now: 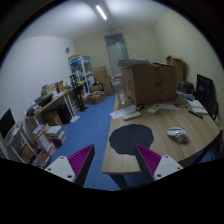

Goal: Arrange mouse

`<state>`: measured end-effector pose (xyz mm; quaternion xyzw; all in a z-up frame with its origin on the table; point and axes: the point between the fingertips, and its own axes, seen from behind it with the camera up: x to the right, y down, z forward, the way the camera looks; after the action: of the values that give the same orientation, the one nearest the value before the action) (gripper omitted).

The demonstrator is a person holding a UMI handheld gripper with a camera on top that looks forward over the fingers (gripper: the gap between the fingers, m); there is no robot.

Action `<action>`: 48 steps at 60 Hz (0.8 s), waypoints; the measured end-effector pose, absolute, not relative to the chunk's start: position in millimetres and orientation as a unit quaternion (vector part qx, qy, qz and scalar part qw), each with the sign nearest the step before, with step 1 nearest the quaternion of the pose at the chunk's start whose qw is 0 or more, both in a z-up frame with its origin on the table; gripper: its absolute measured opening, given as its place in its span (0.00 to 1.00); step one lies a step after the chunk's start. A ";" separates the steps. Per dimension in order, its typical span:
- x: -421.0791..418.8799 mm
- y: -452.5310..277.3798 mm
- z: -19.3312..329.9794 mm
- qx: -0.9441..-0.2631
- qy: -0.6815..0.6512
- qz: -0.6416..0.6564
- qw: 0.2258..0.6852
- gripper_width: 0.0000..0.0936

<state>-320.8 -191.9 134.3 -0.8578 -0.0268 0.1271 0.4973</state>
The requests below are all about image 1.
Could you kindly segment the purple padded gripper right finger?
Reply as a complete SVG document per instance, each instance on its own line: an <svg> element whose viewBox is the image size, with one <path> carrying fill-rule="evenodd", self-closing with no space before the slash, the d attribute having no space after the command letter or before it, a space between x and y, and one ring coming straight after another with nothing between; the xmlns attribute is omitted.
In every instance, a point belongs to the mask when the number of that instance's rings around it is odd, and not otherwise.
<svg viewBox="0 0 224 224"><path fill-rule="evenodd" d="M136 145L135 157L145 184L150 184L182 169L182 166L169 155L161 156L141 145Z"/></svg>

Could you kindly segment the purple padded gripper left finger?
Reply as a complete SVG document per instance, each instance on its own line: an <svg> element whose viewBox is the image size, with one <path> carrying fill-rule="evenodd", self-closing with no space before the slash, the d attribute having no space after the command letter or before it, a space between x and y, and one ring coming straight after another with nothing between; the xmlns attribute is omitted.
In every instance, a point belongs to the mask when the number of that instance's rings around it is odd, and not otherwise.
<svg viewBox="0 0 224 224"><path fill-rule="evenodd" d="M95 148L91 144L68 157L59 156L45 168L45 171L75 183L78 186L83 186L94 155Z"/></svg>

